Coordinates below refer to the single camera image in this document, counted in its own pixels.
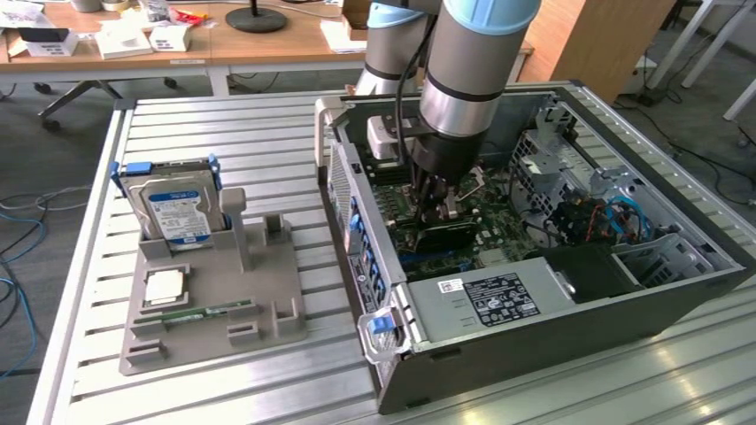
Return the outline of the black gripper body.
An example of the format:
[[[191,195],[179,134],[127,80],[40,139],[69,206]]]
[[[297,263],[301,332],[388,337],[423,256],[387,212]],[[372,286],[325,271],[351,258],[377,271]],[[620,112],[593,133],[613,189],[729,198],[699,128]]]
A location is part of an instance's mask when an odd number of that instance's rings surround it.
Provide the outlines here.
[[[459,182],[480,155],[485,133],[452,137],[443,133],[420,135],[409,142],[413,163],[447,182]]]

